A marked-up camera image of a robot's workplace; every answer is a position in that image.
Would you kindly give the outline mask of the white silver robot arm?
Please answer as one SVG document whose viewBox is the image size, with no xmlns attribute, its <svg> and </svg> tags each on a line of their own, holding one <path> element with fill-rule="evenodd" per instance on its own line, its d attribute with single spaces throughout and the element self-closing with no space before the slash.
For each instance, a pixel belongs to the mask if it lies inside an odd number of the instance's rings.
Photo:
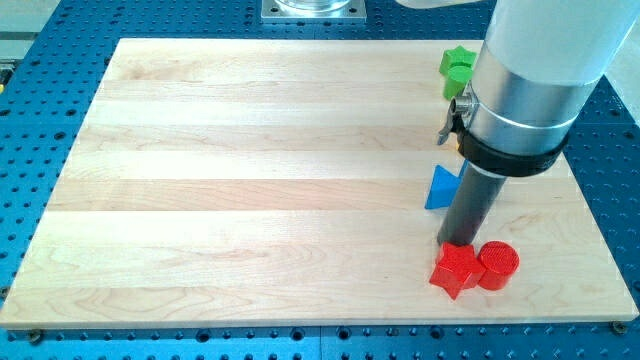
<svg viewBox="0 0 640 360">
<path fill-rule="evenodd" d="M 639 0 L 498 0 L 465 91 L 466 128 L 499 152 L 557 148 L 639 15 Z"/>
</svg>

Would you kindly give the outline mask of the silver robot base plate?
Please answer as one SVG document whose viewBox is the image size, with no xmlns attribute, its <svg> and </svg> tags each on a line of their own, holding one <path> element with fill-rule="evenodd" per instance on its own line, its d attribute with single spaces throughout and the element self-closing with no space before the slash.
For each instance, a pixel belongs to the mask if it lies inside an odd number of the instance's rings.
<svg viewBox="0 0 640 360">
<path fill-rule="evenodd" d="M 262 0 L 263 22 L 367 19 L 364 0 Z"/>
</svg>

